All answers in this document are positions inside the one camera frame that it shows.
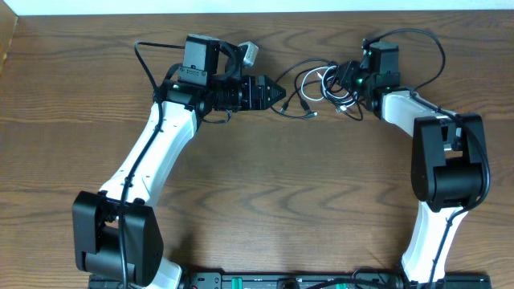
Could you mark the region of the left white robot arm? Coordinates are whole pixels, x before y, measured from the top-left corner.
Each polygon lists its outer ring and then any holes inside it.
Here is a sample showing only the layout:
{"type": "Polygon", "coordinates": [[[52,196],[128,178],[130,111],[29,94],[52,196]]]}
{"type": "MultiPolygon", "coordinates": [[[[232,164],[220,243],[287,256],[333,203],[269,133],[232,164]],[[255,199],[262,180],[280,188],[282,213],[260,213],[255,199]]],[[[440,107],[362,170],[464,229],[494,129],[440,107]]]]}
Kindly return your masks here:
{"type": "Polygon", "coordinates": [[[213,111],[262,111],[285,90],[246,75],[258,47],[190,34],[183,60],[153,82],[148,122],[120,168],[71,208],[75,264],[91,288],[177,288],[182,268],[164,255],[155,209],[177,157],[213,111]]]}

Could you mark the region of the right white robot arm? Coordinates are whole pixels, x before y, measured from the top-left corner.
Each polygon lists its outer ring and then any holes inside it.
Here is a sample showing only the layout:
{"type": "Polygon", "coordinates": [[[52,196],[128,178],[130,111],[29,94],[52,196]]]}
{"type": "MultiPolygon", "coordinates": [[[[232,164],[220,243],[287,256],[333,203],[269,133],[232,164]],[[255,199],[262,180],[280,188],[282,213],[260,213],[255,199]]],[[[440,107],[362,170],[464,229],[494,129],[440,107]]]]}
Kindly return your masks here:
{"type": "Polygon", "coordinates": [[[378,119],[412,138],[410,179],[418,212],[400,270],[405,288],[442,288],[460,223],[491,184],[483,121],[424,100],[400,83],[399,47],[364,40],[363,59],[337,69],[336,82],[378,119]]]}

